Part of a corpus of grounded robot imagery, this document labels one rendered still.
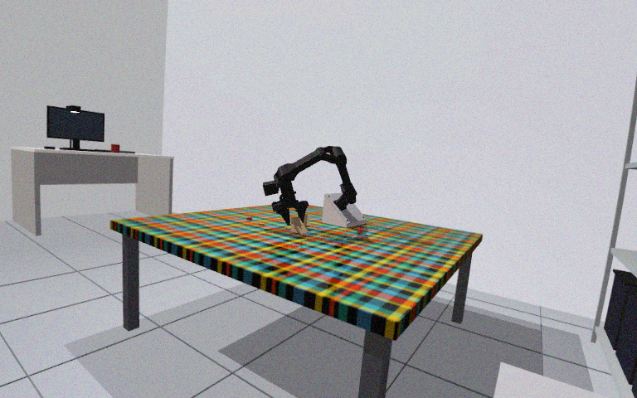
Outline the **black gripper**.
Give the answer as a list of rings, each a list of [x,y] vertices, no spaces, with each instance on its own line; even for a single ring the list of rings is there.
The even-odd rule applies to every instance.
[[[280,197],[283,197],[284,202],[280,202],[278,204],[273,205],[273,211],[277,211],[276,213],[280,214],[283,217],[286,224],[289,226],[290,225],[289,209],[294,207],[296,209],[295,211],[299,215],[300,220],[304,223],[304,215],[309,205],[308,202],[296,200],[295,198],[296,192],[294,192],[294,189],[283,191],[281,192],[281,194],[282,195],[280,195]]]

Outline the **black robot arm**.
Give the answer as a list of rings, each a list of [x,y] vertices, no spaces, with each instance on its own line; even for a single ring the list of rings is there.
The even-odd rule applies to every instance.
[[[265,196],[279,193],[279,188],[281,192],[293,189],[291,181],[296,178],[297,174],[321,160],[336,164],[338,167],[339,174],[343,181],[343,183],[340,184],[343,194],[339,199],[334,201],[334,203],[341,211],[347,209],[346,206],[348,204],[354,204],[356,202],[357,192],[348,175],[346,167],[347,157],[339,146],[319,147],[294,163],[286,163],[278,167],[274,175],[274,181],[263,182]]]

